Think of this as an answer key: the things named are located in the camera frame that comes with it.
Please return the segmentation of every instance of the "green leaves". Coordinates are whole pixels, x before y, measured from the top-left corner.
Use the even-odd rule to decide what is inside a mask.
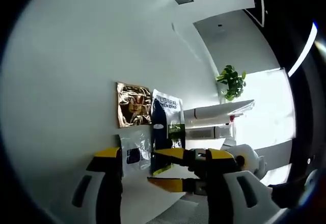
[[[217,82],[229,86],[229,89],[222,93],[227,100],[232,101],[234,98],[240,97],[243,93],[243,88],[246,86],[245,77],[245,71],[239,76],[233,66],[227,65],[221,72],[221,75],[216,78]]]

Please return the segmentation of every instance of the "potted plant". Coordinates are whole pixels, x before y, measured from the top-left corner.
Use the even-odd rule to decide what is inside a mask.
[[[222,91],[222,95],[229,101],[240,97],[243,93],[243,87],[246,86],[245,77],[245,71],[242,73],[242,76],[239,76],[233,66],[227,65],[221,75],[216,78],[218,83],[220,82],[227,86],[226,90]]]

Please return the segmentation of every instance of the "clear plastic bag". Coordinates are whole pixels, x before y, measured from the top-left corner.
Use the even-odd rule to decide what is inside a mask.
[[[119,137],[124,177],[150,167],[150,133],[146,133],[146,130],[126,131],[120,133]]]

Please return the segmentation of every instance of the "white table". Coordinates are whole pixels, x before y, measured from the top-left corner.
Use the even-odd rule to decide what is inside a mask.
[[[12,165],[42,208],[94,152],[116,145],[115,134],[139,129],[117,128],[115,81],[179,97],[186,109],[219,102],[216,67],[178,7],[174,0],[32,0],[22,13],[4,56],[1,123]],[[176,19],[184,25],[173,29]],[[188,172],[176,167],[162,176],[176,174]],[[123,184],[124,223],[136,223],[135,202],[148,207],[147,221],[180,197],[152,186],[149,193],[140,177]]]

